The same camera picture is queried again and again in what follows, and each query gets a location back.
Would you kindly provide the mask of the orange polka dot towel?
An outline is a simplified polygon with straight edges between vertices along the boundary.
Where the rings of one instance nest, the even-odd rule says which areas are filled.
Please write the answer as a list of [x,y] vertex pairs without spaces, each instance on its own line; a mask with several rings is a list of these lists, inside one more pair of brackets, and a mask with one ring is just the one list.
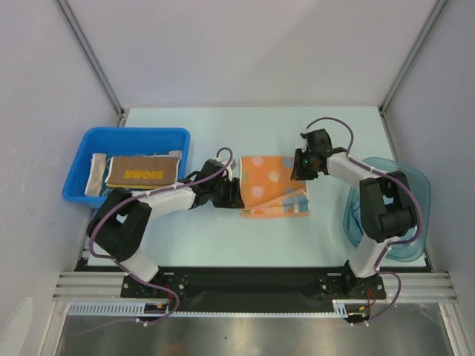
[[294,159],[290,156],[242,156],[240,194],[247,219],[309,216],[305,181],[291,179]]

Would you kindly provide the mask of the yellow white towel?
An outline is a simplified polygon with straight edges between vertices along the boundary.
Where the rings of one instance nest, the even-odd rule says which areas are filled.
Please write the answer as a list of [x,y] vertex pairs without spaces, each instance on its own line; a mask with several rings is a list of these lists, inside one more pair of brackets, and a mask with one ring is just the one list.
[[105,183],[138,189],[170,185],[177,180],[180,161],[175,156],[114,156]]

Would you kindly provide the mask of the teal beige Doraemon towel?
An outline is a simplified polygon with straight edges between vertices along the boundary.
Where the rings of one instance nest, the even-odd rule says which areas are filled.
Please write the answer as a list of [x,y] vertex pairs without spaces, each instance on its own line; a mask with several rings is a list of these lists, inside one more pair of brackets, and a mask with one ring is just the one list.
[[[183,152],[182,151],[170,151],[167,154],[148,154],[148,155],[134,155],[134,156],[175,156],[181,158]],[[87,197],[104,197],[108,195],[112,189],[114,188],[123,188],[123,187],[110,187],[107,186],[105,183],[105,179],[107,178],[109,166],[111,163],[111,159],[113,155],[110,154],[93,154],[91,159],[91,169],[88,176],[88,181],[85,186],[85,196]],[[153,190],[157,188],[125,188],[131,191],[143,191],[143,190]]]

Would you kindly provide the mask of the light blue Doraemon towel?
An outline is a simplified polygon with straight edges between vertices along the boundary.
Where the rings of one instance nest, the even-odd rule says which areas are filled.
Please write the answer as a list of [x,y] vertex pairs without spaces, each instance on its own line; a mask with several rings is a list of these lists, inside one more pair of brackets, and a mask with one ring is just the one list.
[[350,207],[348,230],[350,233],[350,241],[354,246],[358,246],[364,235],[364,229],[361,221],[361,207],[359,202],[354,202]]

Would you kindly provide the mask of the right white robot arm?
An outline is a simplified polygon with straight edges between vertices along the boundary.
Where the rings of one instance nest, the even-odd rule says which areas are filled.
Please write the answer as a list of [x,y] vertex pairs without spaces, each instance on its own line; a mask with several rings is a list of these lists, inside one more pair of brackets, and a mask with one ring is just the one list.
[[324,130],[301,134],[303,148],[295,150],[291,179],[309,181],[324,174],[348,184],[359,193],[363,237],[355,254],[344,264],[341,289],[360,298],[376,284],[379,266],[412,228],[421,231],[422,213],[402,171],[379,171],[353,158],[347,148],[335,148]]

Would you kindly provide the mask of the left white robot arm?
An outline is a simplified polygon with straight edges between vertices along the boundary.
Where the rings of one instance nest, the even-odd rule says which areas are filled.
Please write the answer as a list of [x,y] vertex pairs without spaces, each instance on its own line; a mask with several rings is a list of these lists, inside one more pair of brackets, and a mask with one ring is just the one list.
[[240,180],[233,176],[236,162],[208,159],[201,170],[170,186],[132,194],[115,188],[88,225],[90,242],[138,278],[137,288],[148,297],[163,290],[160,267],[141,248],[150,220],[211,203],[215,208],[242,209]]

